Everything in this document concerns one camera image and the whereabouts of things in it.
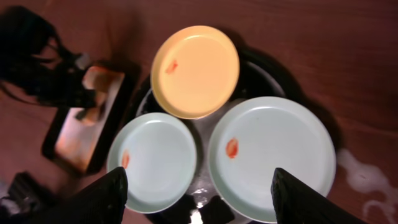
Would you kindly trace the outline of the yellow plate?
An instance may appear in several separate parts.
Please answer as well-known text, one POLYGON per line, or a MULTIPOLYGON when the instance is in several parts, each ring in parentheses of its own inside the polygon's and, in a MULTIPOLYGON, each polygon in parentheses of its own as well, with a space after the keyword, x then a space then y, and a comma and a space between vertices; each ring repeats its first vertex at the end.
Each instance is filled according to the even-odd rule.
POLYGON ((224 32, 191 26, 171 35, 158 49, 150 86, 164 111, 182 119, 198 119, 227 102, 239 71, 238 52, 224 32))

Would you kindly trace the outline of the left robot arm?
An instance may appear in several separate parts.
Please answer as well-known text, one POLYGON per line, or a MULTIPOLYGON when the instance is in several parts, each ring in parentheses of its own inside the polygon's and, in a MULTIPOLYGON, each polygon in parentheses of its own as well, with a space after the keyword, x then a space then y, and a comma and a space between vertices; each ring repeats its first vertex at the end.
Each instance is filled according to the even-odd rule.
POLYGON ((51 23, 24 6, 1 13, 1 83, 10 83, 48 107, 94 108, 83 85, 90 62, 64 47, 51 23))

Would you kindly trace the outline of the light blue plate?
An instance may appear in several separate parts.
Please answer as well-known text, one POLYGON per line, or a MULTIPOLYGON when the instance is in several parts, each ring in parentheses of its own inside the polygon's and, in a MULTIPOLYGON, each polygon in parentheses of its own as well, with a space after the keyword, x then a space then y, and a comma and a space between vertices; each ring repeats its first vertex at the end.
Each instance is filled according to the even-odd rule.
POLYGON ((190 130, 165 113, 148 113, 128 122, 115 137, 106 170, 121 168, 127 177, 126 207, 157 213, 188 190, 197 167, 190 130))

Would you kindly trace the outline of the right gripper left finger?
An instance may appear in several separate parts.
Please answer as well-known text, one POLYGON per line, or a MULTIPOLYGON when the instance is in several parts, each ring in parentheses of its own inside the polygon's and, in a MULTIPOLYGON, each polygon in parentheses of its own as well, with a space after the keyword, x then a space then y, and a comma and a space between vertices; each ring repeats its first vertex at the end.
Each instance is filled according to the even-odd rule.
POLYGON ((32 217, 41 224, 121 224, 127 201, 127 176, 117 167, 70 199, 32 217))

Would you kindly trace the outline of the light green plate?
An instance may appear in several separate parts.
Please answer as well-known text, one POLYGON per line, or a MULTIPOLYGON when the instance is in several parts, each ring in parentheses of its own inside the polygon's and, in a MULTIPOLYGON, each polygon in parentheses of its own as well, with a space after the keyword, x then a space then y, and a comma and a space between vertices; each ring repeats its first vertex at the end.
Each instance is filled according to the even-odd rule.
POLYGON ((323 123, 304 106, 273 96, 228 110, 208 145, 208 170, 220 197, 246 218, 275 223, 271 185, 276 168, 326 197, 336 156, 323 123))

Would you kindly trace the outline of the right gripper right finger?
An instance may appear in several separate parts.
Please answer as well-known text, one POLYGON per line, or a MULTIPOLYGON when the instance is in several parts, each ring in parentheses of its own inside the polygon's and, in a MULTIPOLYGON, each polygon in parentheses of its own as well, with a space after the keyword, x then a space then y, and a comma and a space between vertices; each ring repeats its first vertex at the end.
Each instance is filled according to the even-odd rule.
POLYGON ((278 224, 365 224, 282 168, 274 171, 272 201, 278 224))

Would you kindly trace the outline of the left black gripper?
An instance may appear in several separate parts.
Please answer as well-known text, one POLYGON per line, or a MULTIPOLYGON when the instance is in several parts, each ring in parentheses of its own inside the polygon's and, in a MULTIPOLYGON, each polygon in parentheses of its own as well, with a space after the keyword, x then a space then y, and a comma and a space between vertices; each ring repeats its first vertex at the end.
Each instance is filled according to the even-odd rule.
POLYGON ((64 58, 53 68, 47 68, 39 78, 37 101, 46 106, 67 108, 96 108, 97 92, 85 87, 83 78, 91 60, 88 54, 64 58))

